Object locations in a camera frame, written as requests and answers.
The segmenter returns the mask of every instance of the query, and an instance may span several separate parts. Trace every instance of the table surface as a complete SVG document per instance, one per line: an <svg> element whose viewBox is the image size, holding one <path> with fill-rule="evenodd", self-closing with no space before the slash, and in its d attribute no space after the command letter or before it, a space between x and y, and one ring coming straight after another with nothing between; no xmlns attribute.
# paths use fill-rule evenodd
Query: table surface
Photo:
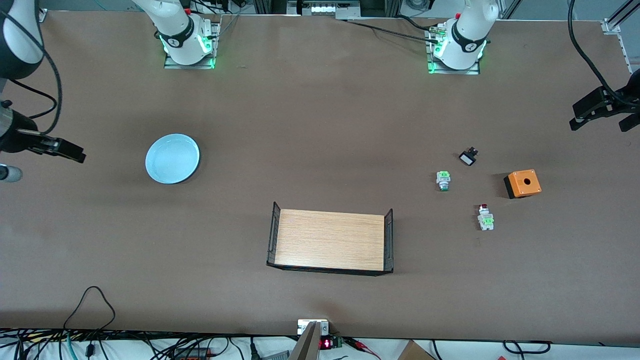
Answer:
<svg viewBox="0 0 640 360"><path fill-rule="evenodd" d="M625 84L616 37L597 22L576 30L612 87ZM1 155L25 173L0 186L1 326L60 327L95 284L114 329L292 334L299 318L328 318L363 337L640 336L640 142L618 119L569 130L571 105L598 83L565 23L496 23L480 76L428 74L420 42L278 16L241 17L214 70L164 70L153 31L143 13L47 16L65 99L52 135L87 160ZM46 64L25 82L55 90ZM11 84L4 96L25 114L48 106ZM202 151L198 172L173 186L144 166L170 133ZM457 156L470 146L467 167ZM542 193L509 200L503 177L528 168ZM394 273L267 267L273 201L393 208ZM494 231L478 228L482 203ZM93 292L69 326L109 317Z"/></svg>

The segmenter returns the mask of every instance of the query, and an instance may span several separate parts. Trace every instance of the black band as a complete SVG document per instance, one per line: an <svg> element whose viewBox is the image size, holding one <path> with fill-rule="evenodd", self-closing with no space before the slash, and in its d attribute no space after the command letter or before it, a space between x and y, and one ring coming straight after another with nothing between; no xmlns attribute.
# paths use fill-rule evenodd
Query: black band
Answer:
<svg viewBox="0 0 640 360"><path fill-rule="evenodd" d="M480 47L483 44L484 40L486 39L486 36L476 41L465 38L458 31L457 21L453 23L453 26L451 27L451 29L452 29L451 34L453 35L453 40L455 40L460 45L460 47L462 48L462 51L465 53L473 53L478 47Z"/></svg>
<svg viewBox="0 0 640 360"><path fill-rule="evenodd" d="M160 37L167 43L167 45L170 47L182 47L185 40L191 37L194 28L193 19L191 17L187 17L187 19L189 19L189 24L187 24L187 27L179 34L169 36L158 31L158 34L160 34Z"/></svg>

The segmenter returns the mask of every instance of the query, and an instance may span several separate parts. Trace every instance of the cardboard box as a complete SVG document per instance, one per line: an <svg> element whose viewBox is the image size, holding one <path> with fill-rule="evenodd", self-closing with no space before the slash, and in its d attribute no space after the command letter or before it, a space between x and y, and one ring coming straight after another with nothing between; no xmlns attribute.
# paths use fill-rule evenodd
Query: cardboard box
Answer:
<svg viewBox="0 0 640 360"><path fill-rule="evenodd" d="M409 340L409 342L404 347L402 354L398 357L398 360L436 360L433 356L429 355L428 352L424 351L420 345L416 344L415 341Z"/></svg>

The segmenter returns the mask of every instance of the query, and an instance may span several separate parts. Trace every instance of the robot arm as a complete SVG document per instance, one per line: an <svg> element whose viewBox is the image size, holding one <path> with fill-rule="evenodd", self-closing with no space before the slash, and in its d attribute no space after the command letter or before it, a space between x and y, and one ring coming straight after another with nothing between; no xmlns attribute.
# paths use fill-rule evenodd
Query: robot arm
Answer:
<svg viewBox="0 0 640 360"><path fill-rule="evenodd" d="M445 33L436 37L440 43L433 56L452 69L470 68L482 54L498 14L496 0L465 0L460 17L442 24Z"/></svg>
<svg viewBox="0 0 640 360"><path fill-rule="evenodd" d="M36 0L2 0L0 10L11 15L42 45ZM0 15L0 78L26 78L40 66L42 56L27 34Z"/></svg>
<svg viewBox="0 0 640 360"><path fill-rule="evenodd" d="M156 26L171 59L192 65L212 52L211 20L187 15L179 0L133 0Z"/></svg>

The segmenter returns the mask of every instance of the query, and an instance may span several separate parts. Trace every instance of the light blue bowl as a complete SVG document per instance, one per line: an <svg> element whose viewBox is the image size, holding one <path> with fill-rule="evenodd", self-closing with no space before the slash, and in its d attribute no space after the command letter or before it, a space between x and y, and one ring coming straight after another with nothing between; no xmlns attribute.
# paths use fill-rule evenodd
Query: light blue bowl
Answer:
<svg viewBox="0 0 640 360"><path fill-rule="evenodd" d="M147 152L149 176L161 184L177 184L195 172L200 162L198 144L184 134L170 134L156 140Z"/></svg>

